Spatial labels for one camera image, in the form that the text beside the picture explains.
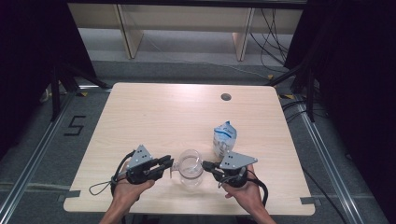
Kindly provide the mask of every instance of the gray carpet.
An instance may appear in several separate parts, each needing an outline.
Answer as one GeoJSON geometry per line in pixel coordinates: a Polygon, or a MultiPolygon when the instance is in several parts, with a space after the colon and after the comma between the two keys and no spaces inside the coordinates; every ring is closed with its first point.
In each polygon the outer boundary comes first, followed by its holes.
{"type": "MultiPolygon", "coordinates": [[[[205,83],[205,84],[235,84],[262,85],[267,82],[259,75],[242,73],[230,67],[213,64],[188,63],[112,63],[93,62],[99,78],[108,84],[119,81],[127,82],[159,82],[159,83],[205,83]]],[[[262,66],[238,66],[238,69],[253,73],[260,73],[264,77],[280,73],[269,71],[262,66]]],[[[85,80],[78,80],[81,84],[89,84],[85,80]]],[[[292,79],[279,84],[279,93],[290,93],[292,79]]],[[[61,127],[53,138],[47,153],[40,163],[31,184],[23,194],[19,205],[9,223],[97,223],[103,214],[67,213],[59,197],[65,195],[71,185],[77,169],[81,163],[85,149],[90,142],[93,130],[100,117],[108,97],[108,92],[89,92],[87,96],[76,96],[67,108],[61,127]],[[74,116],[85,116],[76,119],[75,124],[84,125],[78,136],[65,136],[65,133],[75,133],[76,129],[68,128],[74,116]]],[[[291,100],[280,100],[287,104],[291,100]]],[[[345,154],[347,153],[340,142],[330,118],[326,118],[324,107],[315,104],[317,115],[316,124],[326,146],[332,153],[332,158],[346,181],[350,192],[363,215],[366,223],[388,223],[376,204],[370,190],[361,179],[359,171],[345,154]]],[[[285,111],[285,117],[298,113],[297,106],[285,111]]],[[[7,197],[10,184],[14,183],[29,160],[40,137],[50,123],[50,101],[39,106],[26,127],[21,141],[12,148],[0,161],[0,200],[7,197]]],[[[296,146],[302,166],[315,178],[325,192],[330,196],[337,208],[347,219],[343,207],[337,198],[334,187],[318,156],[315,145],[305,128],[301,116],[297,116],[289,123],[290,133],[296,146]]],[[[277,223],[342,223],[332,205],[314,182],[305,176],[311,194],[321,205],[311,217],[274,216],[277,223]]]]}

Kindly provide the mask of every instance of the black curtain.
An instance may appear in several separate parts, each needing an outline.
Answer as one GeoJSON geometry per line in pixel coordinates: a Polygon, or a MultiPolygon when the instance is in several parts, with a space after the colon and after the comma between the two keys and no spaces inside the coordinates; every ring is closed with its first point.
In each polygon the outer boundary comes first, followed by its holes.
{"type": "MultiPolygon", "coordinates": [[[[342,23],[313,71],[353,161],[389,223],[396,223],[396,6],[392,1],[345,2],[342,23]]],[[[289,68],[309,50],[323,24],[323,10],[304,12],[289,68]]]]}
{"type": "Polygon", "coordinates": [[[18,143],[56,63],[95,73],[65,1],[0,1],[0,23],[1,159],[18,143]]]}

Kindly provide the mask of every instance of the hand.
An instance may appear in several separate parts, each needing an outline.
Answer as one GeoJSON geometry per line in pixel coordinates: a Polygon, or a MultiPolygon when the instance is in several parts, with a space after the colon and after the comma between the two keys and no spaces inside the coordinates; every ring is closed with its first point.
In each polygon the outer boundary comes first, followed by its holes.
{"type": "MultiPolygon", "coordinates": [[[[128,162],[124,163],[122,171],[126,170],[127,164],[128,162]]],[[[137,201],[140,194],[154,184],[154,180],[148,180],[145,183],[133,185],[124,179],[124,176],[119,176],[119,181],[114,189],[113,201],[100,223],[118,223],[123,216],[129,213],[131,206],[137,201]]]]}
{"type": "MultiPolygon", "coordinates": [[[[247,169],[254,173],[254,168],[252,164],[248,165],[247,169]]],[[[251,172],[247,172],[247,178],[256,178],[251,172]]],[[[229,199],[234,197],[239,205],[241,205],[243,209],[245,209],[249,214],[253,216],[257,223],[275,223],[268,214],[264,205],[262,204],[262,197],[260,195],[260,189],[257,184],[248,181],[241,188],[233,188],[226,183],[222,186],[224,190],[227,191],[225,198],[229,199]]]]}

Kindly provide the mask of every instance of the table hole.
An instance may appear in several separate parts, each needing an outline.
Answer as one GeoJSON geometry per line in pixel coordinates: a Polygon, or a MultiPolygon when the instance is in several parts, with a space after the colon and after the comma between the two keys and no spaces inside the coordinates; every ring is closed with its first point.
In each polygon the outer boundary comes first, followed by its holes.
{"type": "Polygon", "coordinates": [[[221,99],[222,99],[223,101],[230,101],[230,100],[231,100],[231,95],[228,94],[228,93],[223,93],[223,94],[221,95],[221,99]]]}

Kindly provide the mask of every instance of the wooden table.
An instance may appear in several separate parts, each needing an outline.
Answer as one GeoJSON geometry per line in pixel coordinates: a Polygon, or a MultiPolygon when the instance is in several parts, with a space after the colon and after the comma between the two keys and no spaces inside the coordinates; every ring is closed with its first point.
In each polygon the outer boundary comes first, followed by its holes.
{"type": "MultiPolygon", "coordinates": [[[[258,158],[254,164],[259,179],[269,190],[267,209],[271,215],[313,215],[311,197],[292,142],[276,91],[272,87],[118,83],[109,95],[83,161],[67,198],[69,212],[105,212],[111,202],[110,189],[97,196],[89,187],[110,179],[123,157],[144,145],[154,158],[166,154],[176,160],[192,148],[206,161],[215,161],[213,129],[229,120],[238,131],[233,151],[258,158]],[[221,99],[223,93],[232,96],[221,99]]],[[[131,208],[133,213],[246,215],[236,200],[225,199],[225,191],[210,173],[203,183],[188,189],[177,173],[166,170],[154,187],[145,191],[131,208]]]]}

